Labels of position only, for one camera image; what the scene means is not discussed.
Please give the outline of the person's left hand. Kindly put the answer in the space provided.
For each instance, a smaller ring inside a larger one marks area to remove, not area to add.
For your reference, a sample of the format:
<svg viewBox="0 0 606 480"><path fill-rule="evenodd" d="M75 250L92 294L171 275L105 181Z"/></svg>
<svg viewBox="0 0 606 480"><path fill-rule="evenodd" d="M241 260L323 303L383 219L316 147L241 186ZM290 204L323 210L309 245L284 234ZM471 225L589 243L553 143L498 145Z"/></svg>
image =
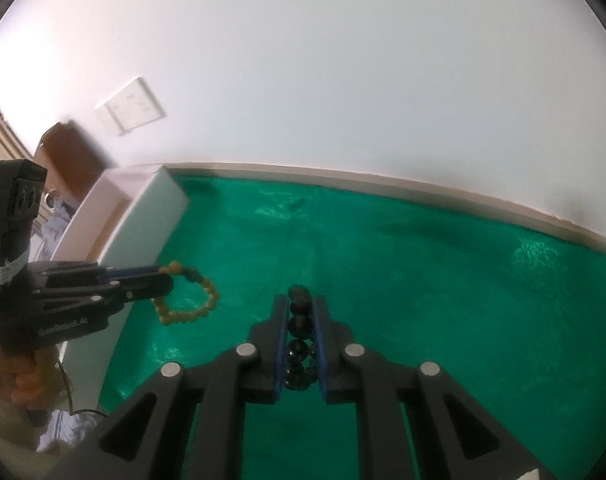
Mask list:
<svg viewBox="0 0 606 480"><path fill-rule="evenodd" d="M0 348L0 401L27 411L50 411L64 393L56 346L29 354L10 354Z"/></svg>

